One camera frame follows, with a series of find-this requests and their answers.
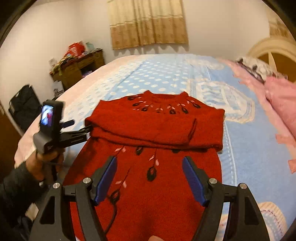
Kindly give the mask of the dark left sleeve forearm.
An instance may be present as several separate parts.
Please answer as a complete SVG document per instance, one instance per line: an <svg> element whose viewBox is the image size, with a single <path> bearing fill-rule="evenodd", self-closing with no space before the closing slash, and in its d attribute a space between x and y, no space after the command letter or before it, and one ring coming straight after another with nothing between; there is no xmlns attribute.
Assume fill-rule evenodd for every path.
<svg viewBox="0 0 296 241"><path fill-rule="evenodd" d="M25 213L45 192L25 162L1 183L1 240L28 240L33 222Z"/></svg>

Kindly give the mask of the person's left hand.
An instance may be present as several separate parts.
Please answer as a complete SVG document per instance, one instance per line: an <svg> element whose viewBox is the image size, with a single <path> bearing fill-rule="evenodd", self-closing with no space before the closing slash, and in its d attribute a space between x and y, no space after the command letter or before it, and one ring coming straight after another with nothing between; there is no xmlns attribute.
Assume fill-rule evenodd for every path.
<svg viewBox="0 0 296 241"><path fill-rule="evenodd" d="M40 154L34 151L26 160L27 170L37 181L43 181L45 178L45 166L51 166L51 163L53 163L56 171L59 172L63 165L64 153L65 149L60 148L47 154Z"/></svg>

